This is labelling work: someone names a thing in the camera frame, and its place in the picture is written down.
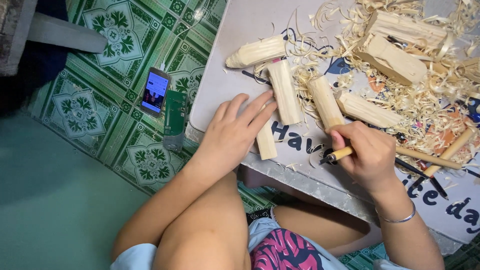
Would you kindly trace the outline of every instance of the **tool handle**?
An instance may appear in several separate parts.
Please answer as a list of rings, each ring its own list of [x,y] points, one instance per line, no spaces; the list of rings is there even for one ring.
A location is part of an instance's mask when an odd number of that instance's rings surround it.
[[[335,155],[335,160],[339,160],[348,155],[351,155],[352,153],[353,153],[353,148],[351,146],[347,146],[345,148],[342,148],[338,151],[331,153],[330,155]]]
[[[423,161],[426,161],[426,162],[431,162],[433,164],[440,165],[440,166],[443,166],[443,167],[452,168],[452,169],[455,169],[455,170],[460,170],[462,168],[462,164],[457,163],[457,162],[453,162],[453,161],[449,161],[446,158],[443,158],[442,156],[440,156],[438,158],[438,157],[430,156],[430,155],[427,155],[425,153],[421,153],[421,152],[418,152],[418,151],[414,151],[414,150],[399,147],[399,146],[396,147],[396,152],[400,155],[409,156],[409,157],[412,157],[412,158],[420,159],[420,160],[423,160]]]
[[[458,139],[453,142],[446,150],[445,152],[443,152],[443,154],[440,155],[440,158],[441,159],[450,159],[451,157],[453,157],[454,154],[457,153],[457,151],[460,150],[460,148],[463,147],[463,145],[469,141],[476,133],[476,130],[474,130],[473,128],[471,127],[468,127],[464,132],[463,134],[458,137]],[[440,169],[440,166],[435,166],[435,165],[432,165],[430,167],[428,167],[427,170],[425,170],[423,173],[428,175],[428,176],[432,176],[434,173],[436,173],[438,170]]]

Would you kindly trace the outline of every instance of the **silver bangle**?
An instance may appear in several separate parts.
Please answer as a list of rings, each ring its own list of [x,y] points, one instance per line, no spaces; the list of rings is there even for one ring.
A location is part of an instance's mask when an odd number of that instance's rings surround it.
[[[375,208],[375,211],[377,212],[379,217],[381,217],[384,221],[386,221],[388,223],[404,223],[406,221],[409,221],[411,218],[413,218],[413,216],[415,216],[415,213],[417,212],[417,209],[415,208],[415,204],[413,203],[412,199],[410,199],[410,201],[412,202],[412,206],[413,206],[412,214],[410,216],[408,216],[406,219],[403,219],[403,220],[400,220],[400,221],[391,221],[389,219],[386,219],[386,218],[382,217],[382,215],[380,215],[378,213],[377,208]]]

